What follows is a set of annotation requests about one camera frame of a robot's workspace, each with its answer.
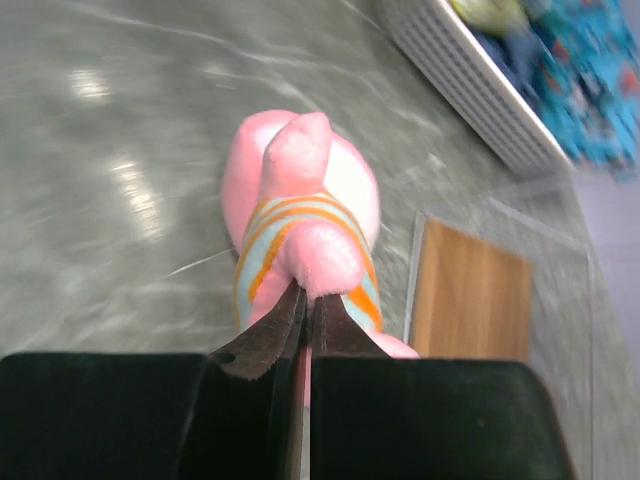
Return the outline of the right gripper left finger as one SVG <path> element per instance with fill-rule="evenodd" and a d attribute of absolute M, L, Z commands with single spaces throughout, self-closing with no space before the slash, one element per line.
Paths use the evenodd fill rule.
<path fill-rule="evenodd" d="M 211 354 L 21 352 L 1 362 L 5 479 L 296 479 L 306 296 Z"/>

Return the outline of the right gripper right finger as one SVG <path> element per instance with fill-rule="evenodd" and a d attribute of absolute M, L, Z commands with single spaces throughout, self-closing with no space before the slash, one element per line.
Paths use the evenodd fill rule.
<path fill-rule="evenodd" d="M 571 479 L 550 394 L 517 361 L 396 359 L 337 295 L 311 317 L 314 479 Z"/>

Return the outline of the pink frog plush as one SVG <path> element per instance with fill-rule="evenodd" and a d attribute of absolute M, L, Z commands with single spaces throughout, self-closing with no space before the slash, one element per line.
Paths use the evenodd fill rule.
<path fill-rule="evenodd" d="M 384 330 L 372 259 L 380 222 L 375 175 L 320 111 L 266 110 L 239 125 L 223 184 L 237 253 L 232 295 L 238 336 L 231 371 L 258 381 L 277 362 L 295 290 L 308 305 L 335 296 L 357 355 L 413 360 Z"/>

